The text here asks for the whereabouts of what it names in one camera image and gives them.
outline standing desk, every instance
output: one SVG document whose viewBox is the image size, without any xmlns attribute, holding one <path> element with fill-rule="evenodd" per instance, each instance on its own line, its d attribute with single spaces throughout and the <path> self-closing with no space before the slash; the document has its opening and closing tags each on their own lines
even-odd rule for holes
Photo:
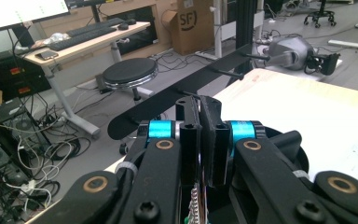
<svg viewBox="0 0 358 224">
<path fill-rule="evenodd" d="M 328 170 L 358 179 L 358 91 L 255 69 L 214 98 L 222 102 L 222 120 L 299 131 L 311 181 Z"/>
<path fill-rule="evenodd" d="M 117 31 L 115 31 L 111 34 L 103 35 L 103 36 L 94 38 L 90 41 L 73 46 L 71 48 L 57 51 L 59 56 L 54 59 L 47 60 L 47 61 L 43 61 L 43 60 L 40 60 L 35 57 L 35 55 L 37 53 L 40 53 L 46 49 L 37 50 L 37 51 L 25 56 L 24 59 L 31 63 L 38 64 L 42 67 L 42 69 L 45 73 L 45 76 L 48 80 L 48 83 L 50 84 L 51 88 L 54 90 L 59 101 L 62 103 L 62 106 L 64 109 L 64 112 L 62 113 L 62 115 L 64 117 L 66 117 L 68 120 L 70 120 L 71 122 L 73 122 L 76 126 L 85 130 L 87 133 L 91 134 L 92 136 L 95 136 L 101 131 L 100 128 L 98 128 L 95 125 L 89 123 L 88 121 L 82 119 L 81 117 L 79 117 L 78 115 L 76 115 L 74 113 L 71 106 L 69 106 L 69 104 L 62 92 L 62 89 L 60 88 L 59 84 L 57 83 L 57 81 L 55 79 L 55 76 L 60 75 L 60 71 L 55 72 L 54 69 L 60 63 L 66 63 L 66 62 L 72 61 L 75 58 L 82 57 L 85 54 L 91 53 L 98 49 L 108 47 L 110 45 L 112 46 L 112 53 L 113 53 L 113 58 L 114 58 L 115 62 L 119 62 L 119 61 L 121 61 L 121 57 L 120 57 L 120 53 L 119 53 L 116 41 L 119 40 L 120 38 L 140 32 L 140 31 L 144 30 L 149 25 L 150 25 L 149 22 L 139 22 L 138 21 L 136 24 L 131 25 L 130 28 L 126 31 L 119 31 L 117 29 Z"/>
</svg>

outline office chair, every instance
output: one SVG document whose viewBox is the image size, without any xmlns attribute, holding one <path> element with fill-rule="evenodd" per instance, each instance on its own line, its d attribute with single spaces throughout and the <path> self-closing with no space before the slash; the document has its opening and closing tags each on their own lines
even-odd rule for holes
<svg viewBox="0 0 358 224">
<path fill-rule="evenodd" d="M 137 105 L 142 102 L 136 87 L 156 77 L 158 65 L 156 61 L 148 58 L 134 58 L 115 63 L 103 71 L 103 81 L 107 88 L 111 90 L 132 89 L 133 101 Z M 126 154 L 128 148 L 121 140 L 120 153 Z"/>
<path fill-rule="evenodd" d="M 337 22 L 334 21 L 334 12 L 324 10 L 324 7 L 326 5 L 326 1 L 327 0 L 322 0 L 321 8 L 319 9 L 319 11 L 311 12 L 310 14 L 308 14 L 308 16 L 304 20 L 305 25 L 309 24 L 308 17 L 312 17 L 312 21 L 315 21 L 315 28 L 321 27 L 321 24 L 319 23 L 319 19 L 324 18 L 324 17 L 328 17 L 328 21 L 330 21 L 330 24 L 332 26 L 337 25 Z"/>
</svg>

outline gold washer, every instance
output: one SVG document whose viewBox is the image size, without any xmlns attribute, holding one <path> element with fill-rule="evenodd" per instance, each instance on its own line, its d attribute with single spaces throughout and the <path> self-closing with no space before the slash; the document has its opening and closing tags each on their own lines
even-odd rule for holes
<svg viewBox="0 0 358 224">
<path fill-rule="evenodd" d="M 350 187 L 348 189 L 344 189 L 344 188 L 340 187 L 338 184 L 336 184 L 336 181 L 342 181 L 342 182 L 346 183 L 347 185 L 349 185 Z M 341 178 L 338 176 L 330 176 L 327 178 L 327 182 L 329 183 L 329 185 L 331 187 L 333 187 L 334 189 L 337 189 L 341 192 L 350 193 L 350 194 L 357 192 L 356 186 L 351 181 L 349 181 L 347 179 L 344 179 L 344 178 Z"/>
<path fill-rule="evenodd" d="M 98 180 L 98 179 L 101 179 L 103 181 L 103 183 L 101 184 L 101 186 L 99 186 L 98 188 L 95 188 L 95 189 L 92 189 L 90 188 L 89 184 L 94 181 L 94 180 Z M 107 178 L 104 177 L 104 176 L 101 176 L 101 175 L 96 175 L 90 179 L 88 179 L 84 185 L 83 185 L 83 190 L 85 190 L 86 192 L 89 192 L 89 193 L 96 193 L 98 191 L 101 191 L 103 190 L 104 188 L 106 188 L 107 186 Z"/>
<path fill-rule="evenodd" d="M 257 142 L 255 141 L 246 141 L 243 143 L 243 145 L 251 150 L 259 150 L 261 149 L 261 145 L 258 144 Z"/>
<path fill-rule="evenodd" d="M 168 145 L 165 147 L 162 145 L 163 143 L 168 143 Z M 173 147 L 173 142 L 168 140 L 161 140 L 156 143 L 156 147 L 158 147 L 159 149 L 170 149 L 171 147 Z"/>
</svg>

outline round stool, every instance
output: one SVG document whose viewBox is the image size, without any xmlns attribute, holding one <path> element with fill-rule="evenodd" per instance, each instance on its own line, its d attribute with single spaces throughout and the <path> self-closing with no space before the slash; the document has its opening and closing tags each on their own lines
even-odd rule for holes
<svg viewBox="0 0 358 224">
<path fill-rule="evenodd" d="M 113 90 L 132 89 L 133 100 L 137 104 L 141 97 L 136 87 L 152 80 L 158 73 L 154 60 L 134 58 L 115 63 L 103 71 L 103 81 Z"/>
</svg>

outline gray floor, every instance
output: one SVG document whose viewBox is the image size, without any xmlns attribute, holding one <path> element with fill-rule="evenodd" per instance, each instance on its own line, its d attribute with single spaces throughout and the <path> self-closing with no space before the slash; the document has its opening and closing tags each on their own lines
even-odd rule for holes
<svg viewBox="0 0 358 224">
<path fill-rule="evenodd" d="M 316 29 L 311 25 L 306 26 L 303 24 L 305 14 L 295 14 L 292 17 L 286 17 L 284 21 L 281 21 L 281 18 L 276 21 L 265 20 L 263 30 L 277 30 L 281 35 L 302 35 L 313 47 L 319 47 L 321 52 L 324 53 L 329 53 L 329 50 L 339 50 L 339 53 L 341 54 L 340 59 L 343 61 L 342 64 L 337 68 L 333 75 L 329 77 L 321 77 L 319 79 L 324 83 L 358 90 L 358 49 L 342 49 L 327 46 L 327 41 L 329 39 L 358 42 L 358 29 L 353 28 L 353 25 L 358 22 L 358 0 L 355 0 L 353 5 L 329 3 L 327 4 L 327 7 L 336 12 L 337 26 L 335 27 L 330 26 L 327 21 L 322 21 L 322 27 L 319 29 Z M 224 52 L 230 52 L 234 46 L 235 41 L 228 40 L 224 44 Z M 181 57 L 173 51 L 169 51 L 164 59 L 165 62 L 162 60 L 159 60 L 159 62 L 173 68 L 179 64 L 179 59 L 184 60 L 185 57 Z M 188 65 L 183 69 L 172 70 L 169 72 L 163 72 L 168 69 L 161 66 L 158 76 L 151 82 L 146 83 L 144 87 L 155 92 L 161 91 L 175 81 L 188 76 L 209 63 L 207 60 L 199 57 L 189 57 L 187 58 L 187 62 Z M 215 95 L 224 89 L 227 81 L 228 77 L 218 78 L 216 81 L 202 88 L 199 94 Z M 101 103 L 94 105 L 93 107 L 88 107 L 79 113 L 81 117 L 98 125 L 102 129 L 102 132 L 97 139 L 90 139 L 91 145 L 82 156 L 69 160 L 60 170 L 56 180 L 61 183 L 61 190 L 54 197 L 54 200 L 60 199 L 82 175 L 96 170 L 103 170 L 121 157 L 118 153 L 119 141 L 112 140 L 108 136 L 106 129 L 112 118 L 133 106 L 131 93 L 129 91 L 116 91 L 111 95 L 109 95 L 109 93 L 101 95 L 96 90 L 88 91 L 83 89 L 92 89 L 95 86 L 96 84 L 91 81 L 88 84 L 82 85 L 80 87 L 82 89 L 74 88 L 68 91 L 68 100 L 71 105 L 74 105 L 77 102 L 75 111 L 85 105 L 92 104 L 103 99 L 105 96 L 108 96 Z M 49 98 L 51 91 L 43 92 L 42 95 Z M 165 115 L 168 116 L 168 119 L 174 119 L 173 114 L 172 109 L 165 113 Z M 78 131 L 77 135 L 87 136 L 82 131 Z M 85 141 L 82 141 L 81 143 L 83 147 L 87 145 Z"/>
</svg>

